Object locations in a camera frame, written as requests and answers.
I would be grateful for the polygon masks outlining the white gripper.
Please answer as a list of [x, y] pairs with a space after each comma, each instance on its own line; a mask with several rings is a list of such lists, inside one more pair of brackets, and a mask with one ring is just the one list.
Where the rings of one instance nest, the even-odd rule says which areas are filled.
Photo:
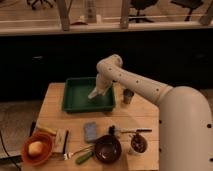
[[96, 85], [92, 92], [88, 95], [89, 99], [95, 98], [98, 95], [104, 96], [108, 89], [112, 86], [112, 81], [101, 74], [96, 76]]

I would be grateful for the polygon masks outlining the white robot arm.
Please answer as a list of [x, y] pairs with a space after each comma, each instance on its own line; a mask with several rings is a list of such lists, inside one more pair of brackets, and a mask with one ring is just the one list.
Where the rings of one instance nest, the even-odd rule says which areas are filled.
[[188, 86], [168, 84], [122, 68], [113, 54], [97, 65], [90, 99], [103, 95], [114, 81], [147, 99], [159, 109], [159, 171], [213, 171], [213, 113], [202, 93]]

